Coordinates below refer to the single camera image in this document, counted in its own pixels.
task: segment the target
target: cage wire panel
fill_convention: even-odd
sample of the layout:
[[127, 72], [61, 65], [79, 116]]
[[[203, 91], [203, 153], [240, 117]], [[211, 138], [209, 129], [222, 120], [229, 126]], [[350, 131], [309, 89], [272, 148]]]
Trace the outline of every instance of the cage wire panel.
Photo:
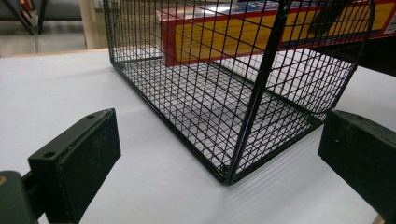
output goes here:
[[322, 124], [356, 70], [374, 4], [105, 0], [105, 16], [114, 67], [231, 185]]

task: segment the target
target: cardboard box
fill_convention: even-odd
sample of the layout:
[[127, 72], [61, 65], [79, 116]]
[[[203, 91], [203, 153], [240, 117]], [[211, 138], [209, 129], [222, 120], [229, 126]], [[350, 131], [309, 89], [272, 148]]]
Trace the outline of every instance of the cardboard box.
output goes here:
[[[396, 3], [375, 0], [375, 22], [371, 38], [396, 35]], [[271, 34], [278, 2], [255, 1], [201, 7], [157, 10], [166, 66], [211, 62], [219, 59], [263, 53]], [[323, 36], [309, 34], [309, 24], [323, 6], [313, 2], [293, 2], [280, 49], [309, 48], [350, 41], [364, 31], [360, 20], [343, 20]], [[344, 9], [339, 18], [353, 18], [367, 11], [367, 2]]]

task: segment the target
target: wire cage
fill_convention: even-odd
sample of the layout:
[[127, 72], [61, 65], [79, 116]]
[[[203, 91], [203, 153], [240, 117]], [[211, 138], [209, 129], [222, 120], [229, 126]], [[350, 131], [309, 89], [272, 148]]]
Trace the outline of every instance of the wire cage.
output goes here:
[[356, 70], [375, 14], [365, 0], [104, 6], [118, 73], [224, 185], [323, 123]]

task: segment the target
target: white table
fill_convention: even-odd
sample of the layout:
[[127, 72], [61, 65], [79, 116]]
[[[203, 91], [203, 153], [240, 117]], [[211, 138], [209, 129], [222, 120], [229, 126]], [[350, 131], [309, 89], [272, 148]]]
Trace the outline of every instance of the white table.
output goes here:
[[[337, 108], [396, 130], [395, 87], [395, 77], [359, 68]], [[81, 223], [361, 224], [376, 216], [318, 156], [322, 128], [222, 186], [116, 74], [107, 52], [0, 59], [0, 170], [24, 175], [32, 153], [110, 107], [122, 156]]]

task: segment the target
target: screw hole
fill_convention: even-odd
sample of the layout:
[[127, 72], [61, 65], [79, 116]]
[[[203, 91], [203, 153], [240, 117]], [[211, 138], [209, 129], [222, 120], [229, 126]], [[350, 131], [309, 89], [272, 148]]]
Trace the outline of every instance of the screw hole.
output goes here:
[[46, 152], [45, 154], [44, 154], [44, 158], [51, 158], [51, 157], [53, 157], [55, 155], [55, 152]]

